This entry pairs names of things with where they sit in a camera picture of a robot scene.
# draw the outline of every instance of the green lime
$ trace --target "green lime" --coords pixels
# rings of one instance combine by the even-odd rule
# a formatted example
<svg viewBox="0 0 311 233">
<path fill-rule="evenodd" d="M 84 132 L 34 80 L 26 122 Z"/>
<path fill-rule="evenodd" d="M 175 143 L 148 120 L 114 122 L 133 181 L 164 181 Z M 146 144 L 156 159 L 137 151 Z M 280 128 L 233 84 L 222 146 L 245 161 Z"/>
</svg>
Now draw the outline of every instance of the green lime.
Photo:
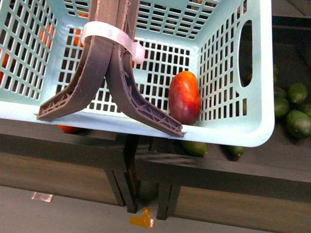
<svg viewBox="0 0 311 233">
<path fill-rule="evenodd" d="M 274 114 L 276 118 L 284 116 L 290 109 L 290 103 L 287 99 L 275 96 L 274 97 Z"/>
<path fill-rule="evenodd" d="M 311 119 L 311 104 L 302 104 L 298 106 L 298 110 L 306 114 Z"/>
<path fill-rule="evenodd" d="M 208 152 L 208 143 L 205 142 L 192 142 L 192 141 L 179 141 L 181 147 L 191 156 L 204 157 Z"/>
<path fill-rule="evenodd" d="M 273 83 L 274 83 L 274 84 L 277 83 L 277 76 L 276 76 L 276 74 L 273 74 Z"/>
<path fill-rule="evenodd" d="M 286 97 L 287 93 L 284 89 L 280 88 L 277 85 L 274 85 L 274 96 Z"/>
<path fill-rule="evenodd" d="M 273 73 L 278 74 L 278 68 L 277 68 L 276 64 L 273 64 Z"/>
<path fill-rule="evenodd" d="M 247 77 L 247 80 L 248 80 L 248 81 L 251 81 L 252 78 L 253 78 L 253 73 L 250 73 L 250 74 L 248 75 L 248 77 Z"/>
<path fill-rule="evenodd" d="M 225 148 L 233 156 L 241 156 L 245 152 L 245 147 L 225 146 Z"/>
<path fill-rule="evenodd" d="M 295 138 L 311 136 L 311 119 L 301 111 L 291 110 L 286 117 L 286 128 Z"/>
<path fill-rule="evenodd" d="M 287 97 L 289 102 L 300 104 L 307 98 L 308 91 L 302 83 L 295 83 L 288 88 Z"/>
</svg>

